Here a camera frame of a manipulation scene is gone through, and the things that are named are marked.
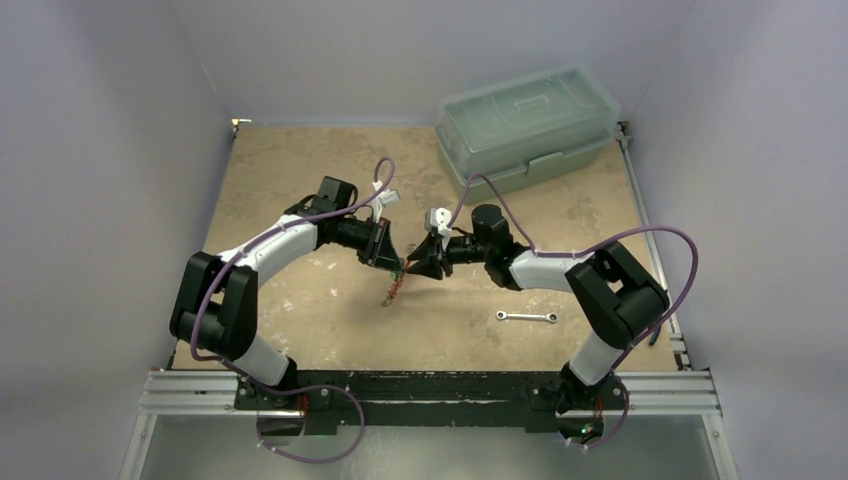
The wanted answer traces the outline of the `steel key organizer red handle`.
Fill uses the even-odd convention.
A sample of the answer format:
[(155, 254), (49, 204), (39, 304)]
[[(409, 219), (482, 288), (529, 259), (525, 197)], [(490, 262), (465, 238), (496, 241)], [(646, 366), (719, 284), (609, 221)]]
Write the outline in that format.
[(403, 272), (399, 278), (396, 280), (392, 278), (392, 284), (387, 290), (386, 296), (383, 299), (381, 306), (382, 307), (390, 307), (394, 300), (396, 299), (399, 290), (404, 282), (405, 273)]

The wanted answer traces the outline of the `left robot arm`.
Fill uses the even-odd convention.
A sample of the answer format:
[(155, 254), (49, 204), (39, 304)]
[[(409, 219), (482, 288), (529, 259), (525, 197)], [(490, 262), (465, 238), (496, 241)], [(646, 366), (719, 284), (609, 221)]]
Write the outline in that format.
[(383, 217), (385, 186), (358, 200), (355, 185), (326, 176), (317, 193), (287, 208), (268, 229), (218, 254), (203, 251), (187, 261), (169, 322), (170, 334), (188, 343), (200, 361), (225, 362), (260, 383), (272, 408), (298, 395), (297, 365), (258, 331), (258, 297), (264, 284), (298, 258), (328, 244), (353, 250), (371, 268), (400, 273), (403, 261)]

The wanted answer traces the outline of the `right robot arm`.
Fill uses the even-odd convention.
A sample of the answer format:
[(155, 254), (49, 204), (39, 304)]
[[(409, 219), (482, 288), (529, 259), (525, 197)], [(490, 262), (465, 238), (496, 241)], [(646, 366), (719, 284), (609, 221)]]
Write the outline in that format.
[(497, 205), (474, 208), (469, 232), (456, 234), (449, 220), (446, 209), (430, 212), (429, 231), (409, 255), (406, 273), (442, 280), (458, 264), (480, 263), (500, 288), (560, 291), (577, 300), (590, 334), (552, 392), (560, 413), (594, 405), (616, 361), (671, 305), (667, 292), (618, 241), (588, 255), (544, 256), (514, 239)]

